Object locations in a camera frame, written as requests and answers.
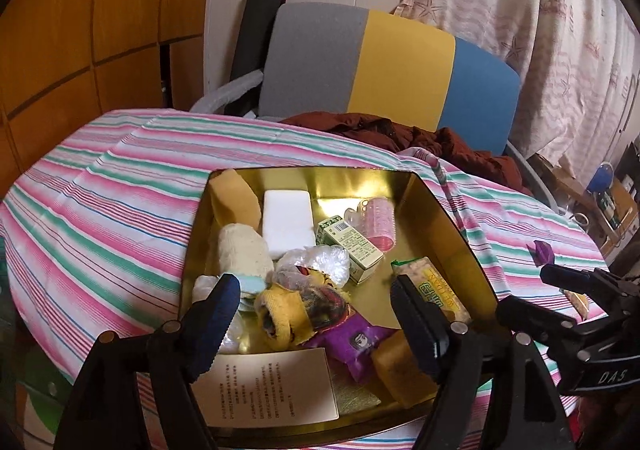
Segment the blue bucket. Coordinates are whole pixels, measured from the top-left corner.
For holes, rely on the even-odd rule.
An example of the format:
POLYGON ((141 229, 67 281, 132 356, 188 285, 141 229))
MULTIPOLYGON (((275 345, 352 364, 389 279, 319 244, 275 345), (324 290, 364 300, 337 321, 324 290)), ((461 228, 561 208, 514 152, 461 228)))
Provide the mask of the blue bucket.
POLYGON ((610 162, 602 162, 593 174, 587 186, 587 192, 598 194, 612 187, 615 178, 615 168, 610 162))

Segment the striped pink green tablecloth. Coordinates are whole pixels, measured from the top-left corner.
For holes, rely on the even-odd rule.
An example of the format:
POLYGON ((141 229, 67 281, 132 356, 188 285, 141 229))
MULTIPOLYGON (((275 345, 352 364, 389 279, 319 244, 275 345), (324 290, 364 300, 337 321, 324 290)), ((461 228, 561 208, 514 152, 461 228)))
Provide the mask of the striped pink green tablecloth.
POLYGON ((572 314, 541 282, 532 248, 600 268, 585 231, 544 204, 423 149, 396 153, 293 125, 174 110, 112 111, 67 137, 1 204, 10 289, 22 319, 73 381, 96 337, 154 331, 175 318, 186 247, 210 173, 352 166, 418 174, 457 225, 498 296, 572 314))

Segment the cream sock with blue cuff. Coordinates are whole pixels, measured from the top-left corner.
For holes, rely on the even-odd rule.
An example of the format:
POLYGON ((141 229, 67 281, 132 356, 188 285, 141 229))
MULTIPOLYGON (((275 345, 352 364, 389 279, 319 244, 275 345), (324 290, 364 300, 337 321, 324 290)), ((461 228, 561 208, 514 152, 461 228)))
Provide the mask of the cream sock with blue cuff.
POLYGON ((243 224, 222 227, 217 253, 219 271, 238 278, 243 297, 255 298, 266 288, 274 265, 267 243, 252 227, 243 224))

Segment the pink hair roller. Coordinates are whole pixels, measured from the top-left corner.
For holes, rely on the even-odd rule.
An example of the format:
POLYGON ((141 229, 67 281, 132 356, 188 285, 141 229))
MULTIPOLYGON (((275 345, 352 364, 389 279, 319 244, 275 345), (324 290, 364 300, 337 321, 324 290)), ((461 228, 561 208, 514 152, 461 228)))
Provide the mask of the pink hair roller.
POLYGON ((395 207, 389 199, 360 201, 356 208, 345 210, 344 218, 381 252, 387 253, 395 247, 395 207))

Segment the purple snack packet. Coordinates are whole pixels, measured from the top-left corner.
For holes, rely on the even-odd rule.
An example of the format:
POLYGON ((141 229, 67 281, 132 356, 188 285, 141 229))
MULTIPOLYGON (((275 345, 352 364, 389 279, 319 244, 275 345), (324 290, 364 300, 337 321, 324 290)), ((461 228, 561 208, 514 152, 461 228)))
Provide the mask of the purple snack packet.
POLYGON ((326 355, 347 366, 349 374, 360 382, 371 372, 371 352, 396 332, 371 324, 355 309, 342 323, 311 337, 303 348, 323 348, 326 355))

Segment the clear plastic bag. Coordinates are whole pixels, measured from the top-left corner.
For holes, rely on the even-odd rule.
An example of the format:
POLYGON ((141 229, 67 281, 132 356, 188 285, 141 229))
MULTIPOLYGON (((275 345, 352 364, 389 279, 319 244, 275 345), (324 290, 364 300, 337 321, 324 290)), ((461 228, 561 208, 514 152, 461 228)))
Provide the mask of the clear plastic bag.
POLYGON ((341 246, 317 245, 287 251, 276 262, 274 270, 288 271, 297 267, 316 270, 325 274, 337 288, 342 288, 349 280, 349 266, 348 251, 341 246))

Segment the small green white carton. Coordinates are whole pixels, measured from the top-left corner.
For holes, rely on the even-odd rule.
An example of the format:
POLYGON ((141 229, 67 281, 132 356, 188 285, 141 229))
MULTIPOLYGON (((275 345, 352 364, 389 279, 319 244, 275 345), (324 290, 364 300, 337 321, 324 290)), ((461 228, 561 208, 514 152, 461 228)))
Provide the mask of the small green white carton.
POLYGON ((356 285, 368 280, 383 259, 371 241, 338 215, 318 223, 316 242, 344 248, 349 256, 349 280, 356 285))

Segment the white printed card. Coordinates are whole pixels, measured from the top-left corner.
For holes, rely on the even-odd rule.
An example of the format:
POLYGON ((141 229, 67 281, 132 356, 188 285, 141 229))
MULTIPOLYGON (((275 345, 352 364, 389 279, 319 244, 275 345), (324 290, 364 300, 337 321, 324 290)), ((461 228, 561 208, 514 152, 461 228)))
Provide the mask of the white printed card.
POLYGON ((288 427, 338 418, 322 348, 218 355, 192 392, 210 427, 288 427))

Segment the small purple wrapper piece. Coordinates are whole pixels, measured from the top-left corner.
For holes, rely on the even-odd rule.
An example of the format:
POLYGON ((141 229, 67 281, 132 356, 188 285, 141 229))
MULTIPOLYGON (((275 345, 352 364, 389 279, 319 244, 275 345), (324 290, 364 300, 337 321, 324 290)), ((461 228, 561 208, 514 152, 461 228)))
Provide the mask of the small purple wrapper piece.
POLYGON ((552 246, 548 242, 535 240, 533 243, 527 245, 527 249, 536 267, 554 264, 555 254, 552 246))

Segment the grey yellow blue chair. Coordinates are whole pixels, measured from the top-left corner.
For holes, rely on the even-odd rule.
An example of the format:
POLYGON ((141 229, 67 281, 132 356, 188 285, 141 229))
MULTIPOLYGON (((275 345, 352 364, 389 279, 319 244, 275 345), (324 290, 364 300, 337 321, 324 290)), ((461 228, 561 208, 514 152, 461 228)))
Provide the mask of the grey yellow blue chair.
POLYGON ((551 191, 509 139, 521 80, 506 62, 419 21, 355 6, 294 2, 274 17, 264 66, 203 96, 195 113, 229 110, 257 90, 267 120, 311 111, 361 113, 506 154, 552 210, 551 191))

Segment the yellow sponge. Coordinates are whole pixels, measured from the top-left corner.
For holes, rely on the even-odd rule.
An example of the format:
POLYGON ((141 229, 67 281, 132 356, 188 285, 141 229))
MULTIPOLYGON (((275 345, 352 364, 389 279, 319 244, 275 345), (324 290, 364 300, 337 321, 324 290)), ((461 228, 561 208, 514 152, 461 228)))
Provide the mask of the yellow sponge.
POLYGON ((404 409, 436 396, 438 386, 420 370, 404 332, 396 331, 382 340, 371 352, 371 360, 390 396, 404 409))
POLYGON ((259 229, 262 209, 258 197, 236 170, 223 170, 209 179, 207 187, 218 225, 241 224, 259 229))

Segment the pink patterned curtain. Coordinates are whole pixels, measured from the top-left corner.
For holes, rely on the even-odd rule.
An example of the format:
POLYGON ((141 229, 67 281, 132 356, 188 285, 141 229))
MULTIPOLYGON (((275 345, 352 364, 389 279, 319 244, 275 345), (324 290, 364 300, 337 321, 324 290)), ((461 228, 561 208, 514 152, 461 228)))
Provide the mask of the pink patterned curtain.
POLYGON ((639 77, 639 33, 620 0, 403 0, 401 17, 483 48, 518 73, 510 131, 581 184, 614 161, 639 77))

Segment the wooden wardrobe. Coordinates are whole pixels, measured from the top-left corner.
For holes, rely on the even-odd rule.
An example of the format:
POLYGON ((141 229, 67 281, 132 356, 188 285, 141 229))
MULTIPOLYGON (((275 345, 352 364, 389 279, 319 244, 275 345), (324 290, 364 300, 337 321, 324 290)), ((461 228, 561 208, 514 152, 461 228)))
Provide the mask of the wooden wardrobe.
POLYGON ((94 118, 188 110, 204 92, 206 0, 9 0, 1 15, 1 184, 94 118))

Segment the yellow green snack packet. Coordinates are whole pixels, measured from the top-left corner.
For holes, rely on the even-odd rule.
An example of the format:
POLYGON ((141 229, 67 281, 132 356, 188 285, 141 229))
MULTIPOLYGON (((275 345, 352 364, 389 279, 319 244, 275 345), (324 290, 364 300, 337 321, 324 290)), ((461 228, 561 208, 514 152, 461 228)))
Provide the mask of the yellow green snack packet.
POLYGON ((458 296, 436 269, 431 259, 420 257, 410 260, 394 260, 390 263, 393 275, 404 274, 416 286, 422 298, 436 304, 450 322, 469 324, 472 317, 458 296))

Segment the dark red jacket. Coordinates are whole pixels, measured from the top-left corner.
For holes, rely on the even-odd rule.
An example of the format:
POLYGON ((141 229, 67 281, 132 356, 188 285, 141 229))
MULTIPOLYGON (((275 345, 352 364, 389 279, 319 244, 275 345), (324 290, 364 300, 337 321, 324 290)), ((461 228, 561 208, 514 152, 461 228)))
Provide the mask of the dark red jacket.
POLYGON ((394 153, 422 148, 465 173, 502 184, 526 196, 533 195, 513 158, 473 150, 449 127, 428 132, 376 115, 324 111, 297 114, 285 118, 282 123, 357 140, 394 153))

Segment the white rectangular block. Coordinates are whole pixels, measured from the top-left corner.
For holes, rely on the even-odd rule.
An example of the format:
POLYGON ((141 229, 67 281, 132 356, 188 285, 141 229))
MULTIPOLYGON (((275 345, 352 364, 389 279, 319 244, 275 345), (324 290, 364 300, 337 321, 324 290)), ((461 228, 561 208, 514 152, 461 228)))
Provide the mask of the white rectangular block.
POLYGON ((311 199, 304 190, 267 190, 262 207, 262 237, 272 259, 316 245, 311 199))

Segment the wooden desk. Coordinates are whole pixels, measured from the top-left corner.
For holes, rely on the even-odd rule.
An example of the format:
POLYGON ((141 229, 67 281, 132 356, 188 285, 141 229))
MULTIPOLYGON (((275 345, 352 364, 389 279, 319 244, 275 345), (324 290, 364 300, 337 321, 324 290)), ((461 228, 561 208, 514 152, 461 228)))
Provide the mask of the wooden desk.
POLYGON ((588 218, 585 225, 587 233, 599 248, 603 258, 612 264, 634 235, 639 232, 639 209, 631 194, 615 178, 608 192, 615 205, 615 217, 618 226, 610 223, 611 213, 605 213, 598 207, 596 197, 589 193, 575 178, 561 167, 552 167, 544 158, 533 155, 528 162, 550 190, 560 210, 567 216, 576 214, 588 218))

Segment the yellow fuzzy sock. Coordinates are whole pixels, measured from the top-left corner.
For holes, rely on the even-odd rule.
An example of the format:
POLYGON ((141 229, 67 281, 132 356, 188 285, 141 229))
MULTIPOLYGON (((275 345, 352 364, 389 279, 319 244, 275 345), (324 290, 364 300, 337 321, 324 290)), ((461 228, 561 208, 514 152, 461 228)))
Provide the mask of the yellow fuzzy sock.
POLYGON ((256 297, 258 326, 267 345, 283 352, 343 323, 352 312, 350 297, 325 274, 274 274, 256 297))

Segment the black rolled mat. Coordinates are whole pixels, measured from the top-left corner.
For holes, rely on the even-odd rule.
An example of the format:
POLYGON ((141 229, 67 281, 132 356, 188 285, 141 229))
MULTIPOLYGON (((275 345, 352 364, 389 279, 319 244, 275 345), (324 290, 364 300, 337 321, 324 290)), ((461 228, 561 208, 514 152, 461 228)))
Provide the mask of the black rolled mat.
POLYGON ((232 59, 230 80, 244 83, 241 95, 224 107, 224 115, 243 116, 258 108, 270 37, 285 0, 246 0, 232 59))

